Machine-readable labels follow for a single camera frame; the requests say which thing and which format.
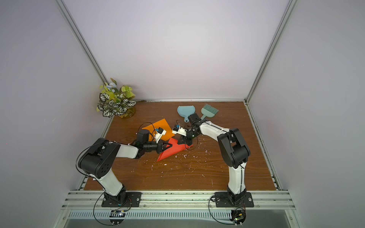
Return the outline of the red square paper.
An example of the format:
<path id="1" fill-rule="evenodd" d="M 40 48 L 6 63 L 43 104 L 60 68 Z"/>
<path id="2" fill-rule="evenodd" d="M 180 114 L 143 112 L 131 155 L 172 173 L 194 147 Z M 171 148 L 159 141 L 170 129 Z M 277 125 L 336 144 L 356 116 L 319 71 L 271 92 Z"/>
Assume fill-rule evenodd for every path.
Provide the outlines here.
<path id="1" fill-rule="evenodd" d="M 188 146 L 187 144 L 178 144 L 178 141 L 174 138 L 170 138 L 168 141 L 172 146 L 160 153 L 157 161 L 161 161 L 167 157 L 170 157 L 176 153 L 179 153 L 183 150 L 189 149 L 192 146 Z"/>

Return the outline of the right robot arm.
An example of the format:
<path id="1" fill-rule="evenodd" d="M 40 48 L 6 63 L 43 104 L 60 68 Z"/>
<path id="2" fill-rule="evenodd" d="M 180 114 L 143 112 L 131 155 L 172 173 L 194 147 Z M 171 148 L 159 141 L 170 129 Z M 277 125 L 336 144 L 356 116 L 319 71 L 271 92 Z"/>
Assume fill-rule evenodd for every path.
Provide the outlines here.
<path id="1" fill-rule="evenodd" d="M 229 167 L 227 200 L 233 205 L 243 202 L 247 194 L 245 185 L 245 168 L 251 151 L 238 128 L 224 128 L 211 121 L 201 119 L 197 114 L 188 117 L 191 127 L 180 124 L 173 127 L 173 133 L 179 134 L 178 144 L 192 145 L 199 135 L 208 136 L 218 142 L 221 156 Z"/>

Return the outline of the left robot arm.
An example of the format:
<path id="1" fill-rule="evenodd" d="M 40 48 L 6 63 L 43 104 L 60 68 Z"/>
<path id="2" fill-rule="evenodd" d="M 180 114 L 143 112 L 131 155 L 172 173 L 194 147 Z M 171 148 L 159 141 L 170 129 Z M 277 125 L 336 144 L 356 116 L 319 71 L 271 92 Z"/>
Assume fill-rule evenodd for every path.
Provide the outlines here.
<path id="1" fill-rule="evenodd" d="M 95 179 L 104 189 L 104 206 L 123 206 L 127 203 L 125 186 L 112 171 L 116 158 L 139 159 L 145 153 L 152 151 L 158 154 L 171 149 L 173 145 L 161 139 L 165 130 L 159 128 L 156 138 L 150 140 L 147 129 L 137 132 L 136 139 L 131 144 L 121 144 L 99 138 L 93 145 L 86 148 L 76 160 L 76 169 L 85 176 Z"/>

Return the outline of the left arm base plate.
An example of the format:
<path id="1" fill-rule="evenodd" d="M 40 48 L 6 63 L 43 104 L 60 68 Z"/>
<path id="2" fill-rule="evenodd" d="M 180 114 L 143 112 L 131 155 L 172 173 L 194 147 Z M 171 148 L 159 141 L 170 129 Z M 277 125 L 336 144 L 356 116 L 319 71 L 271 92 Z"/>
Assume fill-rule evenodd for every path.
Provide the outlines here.
<path id="1" fill-rule="evenodd" d="M 102 207 L 131 207 L 137 208 L 141 201 L 141 192 L 121 192 L 116 196 L 104 193 Z"/>

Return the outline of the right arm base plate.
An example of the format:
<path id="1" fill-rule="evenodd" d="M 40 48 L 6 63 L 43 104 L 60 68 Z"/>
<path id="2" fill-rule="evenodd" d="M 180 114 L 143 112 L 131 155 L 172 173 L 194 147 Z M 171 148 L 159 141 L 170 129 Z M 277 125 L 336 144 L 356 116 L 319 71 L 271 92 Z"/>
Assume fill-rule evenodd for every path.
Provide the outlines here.
<path id="1" fill-rule="evenodd" d="M 245 193 L 243 196 L 234 197 L 228 192 L 215 192 L 214 202 L 217 208 L 253 208 L 254 201 L 250 192 Z"/>

